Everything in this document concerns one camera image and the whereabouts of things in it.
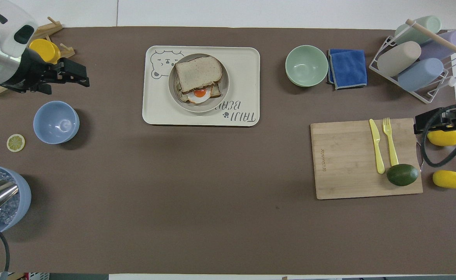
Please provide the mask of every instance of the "black cable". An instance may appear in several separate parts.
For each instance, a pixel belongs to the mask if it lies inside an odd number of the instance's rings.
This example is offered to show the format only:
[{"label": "black cable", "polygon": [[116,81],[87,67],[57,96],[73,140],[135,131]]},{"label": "black cable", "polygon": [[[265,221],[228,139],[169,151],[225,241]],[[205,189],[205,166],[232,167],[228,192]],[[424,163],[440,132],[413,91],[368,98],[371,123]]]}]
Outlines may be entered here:
[{"label": "black cable", "polygon": [[3,242],[3,246],[5,247],[5,269],[4,271],[9,271],[9,266],[10,266],[10,250],[9,250],[9,244],[7,243],[7,239],[3,236],[3,234],[0,232],[0,239]]},{"label": "black cable", "polygon": [[432,124],[439,117],[439,115],[446,112],[447,110],[454,109],[454,108],[456,108],[456,104],[450,105],[450,106],[447,106],[445,108],[438,110],[437,113],[433,114],[433,116],[428,120],[425,127],[423,128],[423,134],[421,136],[421,148],[420,148],[421,155],[425,159],[426,163],[428,163],[428,165],[430,165],[432,167],[441,167],[441,166],[445,165],[446,163],[448,163],[450,160],[452,160],[456,156],[456,147],[455,147],[454,150],[450,154],[448,154],[445,159],[441,160],[438,163],[433,163],[428,158],[428,155],[426,154],[426,150],[425,150],[426,137],[428,135],[428,130],[432,127]]}]

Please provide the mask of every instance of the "lime slice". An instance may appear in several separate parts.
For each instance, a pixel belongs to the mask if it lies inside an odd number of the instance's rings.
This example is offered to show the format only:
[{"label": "lime slice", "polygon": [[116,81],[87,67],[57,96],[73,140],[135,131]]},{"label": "lime slice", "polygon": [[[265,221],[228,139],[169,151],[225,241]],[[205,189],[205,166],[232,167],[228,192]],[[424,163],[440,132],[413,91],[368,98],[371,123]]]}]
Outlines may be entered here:
[{"label": "lime slice", "polygon": [[22,150],[24,145],[26,145],[26,140],[20,134],[11,135],[9,140],[7,140],[7,148],[13,152]]}]

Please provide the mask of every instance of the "fried egg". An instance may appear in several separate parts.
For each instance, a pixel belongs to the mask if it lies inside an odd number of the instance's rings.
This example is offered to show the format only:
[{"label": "fried egg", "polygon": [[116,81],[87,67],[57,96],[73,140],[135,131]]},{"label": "fried egg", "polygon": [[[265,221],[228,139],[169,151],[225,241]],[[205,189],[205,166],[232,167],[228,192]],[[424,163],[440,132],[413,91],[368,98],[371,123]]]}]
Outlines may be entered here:
[{"label": "fried egg", "polygon": [[212,87],[207,87],[201,90],[195,90],[187,94],[188,100],[192,103],[198,104],[206,101],[210,97]]}]

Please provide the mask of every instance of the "knife handle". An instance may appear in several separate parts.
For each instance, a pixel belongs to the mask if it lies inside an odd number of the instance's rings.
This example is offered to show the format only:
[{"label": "knife handle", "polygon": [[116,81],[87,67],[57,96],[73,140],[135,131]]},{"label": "knife handle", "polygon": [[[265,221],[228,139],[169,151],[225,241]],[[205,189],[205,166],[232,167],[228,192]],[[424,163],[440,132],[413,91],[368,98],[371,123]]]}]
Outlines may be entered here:
[{"label": "knife handle", "polygon": [[375,157],[377,160],[377,171],[380,174],[385,173],[385,166],[382,160],[382,154],[380,154],[380,148],[378,147],[378,143],[375,142]]},{"label": "knife handle", "polygon": [[388,136],[388,153],[390,154],[390,165],[398,165],[399,160],[397,159],[397,153],[395,152],[395,147],[393,146],[393,139],[391,136]]}]

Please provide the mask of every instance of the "mint green bowl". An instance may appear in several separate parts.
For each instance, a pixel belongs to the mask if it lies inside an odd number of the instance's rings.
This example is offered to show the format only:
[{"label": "mint green bowl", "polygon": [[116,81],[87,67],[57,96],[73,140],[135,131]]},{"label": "mint green bowl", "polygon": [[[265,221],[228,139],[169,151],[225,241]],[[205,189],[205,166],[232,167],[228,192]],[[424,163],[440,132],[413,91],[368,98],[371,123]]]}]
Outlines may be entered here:
[{"label": "mint green bowl", "polygon": [[295,85],[311,87],[319,84],[326,77],[328,60],[315,46],[298,46],[288,54],[285,71]]}]

